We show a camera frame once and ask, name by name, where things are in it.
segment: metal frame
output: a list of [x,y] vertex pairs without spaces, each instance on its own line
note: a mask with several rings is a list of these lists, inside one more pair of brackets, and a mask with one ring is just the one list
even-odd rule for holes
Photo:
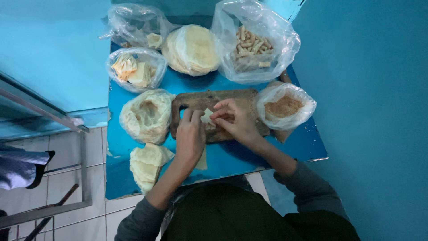
[[53,121],[56,121],[73,131],[81,132],[82,130],[89,133],[89,129],[84,126],[75,126],[67,114],[50,104],[37,94],[26,89],[24,86],[17,84],[12,77],[0,72],[0,95],[9,100],[18,103],[28,109],[35,111]]
[[81,188],[82,188],[82,201],[71,203],[62,206],[49,207],[45,209],[33,209],[26,212],[0,217],[0,229],[7,228],[20,223],[25,223],[32,220],[37,220],[45,217],[51,217],[56,214],[76,210],[79,208],[89,207],[92,205],[92,196],[89,188],[87,170],[86,170],[86,134],[89,129],[80,125],[76,127],[66,113],[54,105],[48,103],[35,93],[27,90],[21,85],[18,85],[10,76],[0,72],[0,95],[23,105],[53,121],[56,121],[73,131],[80,134],[80,158],[81,158]]

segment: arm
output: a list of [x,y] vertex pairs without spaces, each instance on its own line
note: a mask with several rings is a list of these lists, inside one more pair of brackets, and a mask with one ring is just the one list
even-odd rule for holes
[[299,212],[326,210],[348,220],[342,202],[328,182],[266,141],[251,116],[232,99],[220,101],[214,108],[219,110],[210,118],[275,169],[275,179],[296,195],[294,202]]
[[115,241],[155,240],[158,236],[172,194],[193,171],[204,150],[202,115],[202,111],[184,111],[177,129],[174,160],[152,190],[119,224]]

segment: person's right hand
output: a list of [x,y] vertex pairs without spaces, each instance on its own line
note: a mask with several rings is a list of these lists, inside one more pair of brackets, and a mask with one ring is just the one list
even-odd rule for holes
[[262,138],[251,115],[239,108],[233,99],[218,102],[214,109],[218,110],[210,116],[211,120],[232,134],[239,143],[249,148]]

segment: person's left hand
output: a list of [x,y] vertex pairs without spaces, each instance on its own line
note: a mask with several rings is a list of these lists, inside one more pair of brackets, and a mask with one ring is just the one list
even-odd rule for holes
[[177,129],[175,159],[191,171],[205,148],[205,126],[201,122],[203,111],[185,109]]

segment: wooden cutting board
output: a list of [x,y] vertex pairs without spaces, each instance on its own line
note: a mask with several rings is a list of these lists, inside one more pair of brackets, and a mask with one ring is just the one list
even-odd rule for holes
[[[256,128],[262,136],[269,135],[269,128],[259,119],[256,107],[253,105],[257,95],[255,89],[245,90],[221,90],[221,91],[206,91],[195,93],[181,93],[172,101],[172,122],[170,125],[171,136],[175,139],[177,135],[178,124],[180,123],[180,111],[186,108],[193,110],[210,109],[215,112],[214,105],[217,102],[234,98],[237,105],[247,110],[255,120]],[[207,140],[206,143],[222,142],[232,140],[233,137],[223,128],[217,126],[214,130],[205,130]]]

